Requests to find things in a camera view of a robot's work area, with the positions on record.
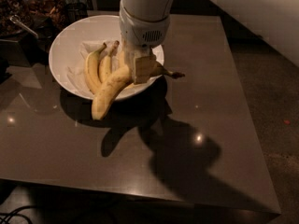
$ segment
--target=tabletop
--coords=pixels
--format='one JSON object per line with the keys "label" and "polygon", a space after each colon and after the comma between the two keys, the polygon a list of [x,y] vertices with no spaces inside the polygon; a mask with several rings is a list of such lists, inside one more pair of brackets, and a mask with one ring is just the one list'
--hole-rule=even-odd
{"label": "tabletop", "polygon": [[219,17],[172,15],[160,77],[92,120],[49,67],[0,84],[0,178],[279,213]]}

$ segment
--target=jar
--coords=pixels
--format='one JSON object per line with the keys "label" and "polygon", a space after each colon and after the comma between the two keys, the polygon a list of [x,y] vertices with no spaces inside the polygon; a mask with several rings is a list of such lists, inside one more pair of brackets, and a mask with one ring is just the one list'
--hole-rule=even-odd
{"label": "jar", "polygon": [[64,0],[25,0],[25,2],[32,15],[50,17],[58,31],[62,31],[69,24]]}
{"label": "jar", "polygon": [[20,21],[28,27],[34,23],[24,0],[0,0],[0,37],[16,35],[23,31],[10,20],[12,15],[19,16]]}

